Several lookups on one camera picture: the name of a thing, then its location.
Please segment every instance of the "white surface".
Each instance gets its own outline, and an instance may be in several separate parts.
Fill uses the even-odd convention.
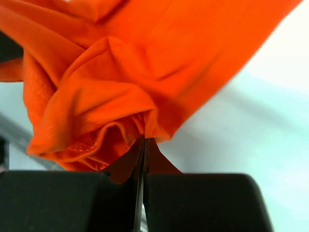
[[[45,171],[46,169],[31,159],[28,155],[18,150],[13,144],[9,145],[9,169],[10,170],[40,170]]]
[[[305,0],[224,89],[160,145],[184,172],[250,174],[277,232],[309,231],[308,12]],[[0,84],[0,97],[0,111],[32,131],[22,85]]]

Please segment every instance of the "black plastic part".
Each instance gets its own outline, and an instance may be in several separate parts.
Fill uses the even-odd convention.
[[[270,232],[255,182],[243,174],[149,174],[149,232]]]
[[[9,168],[8,142],[0,136],[0,165]]]
[[[0,232],[127,232],[132,188],[105,173],[4,172]]]
[[[23,48],[0,31],[0,63],[22,57]]]

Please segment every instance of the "orange cloth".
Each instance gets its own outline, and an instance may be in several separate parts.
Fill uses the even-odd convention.
[[[170,139],[300,2],[1,0],[24,57],[0,79],[24,81],[28,153],[101,170],[140,134]]]

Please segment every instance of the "black object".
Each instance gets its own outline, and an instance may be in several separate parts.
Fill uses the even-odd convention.
[[[101,173],[2,173],[0,232],[139,231],[142,195],[149,232],[272,231],[250,177],[182,174],[140,138]]]
[[[22,57],[23,48],[0,31],[0,63]]]
[[[0,136],[0,166],[8,168],[8,157],[7,157],[7,142]]]

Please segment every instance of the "orange garment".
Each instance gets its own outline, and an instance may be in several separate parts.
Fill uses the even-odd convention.
[[[300,2],[1,0],[24,57],[0,79],[24,81],[28,153],[101,170],[140,134],[170,139]]]

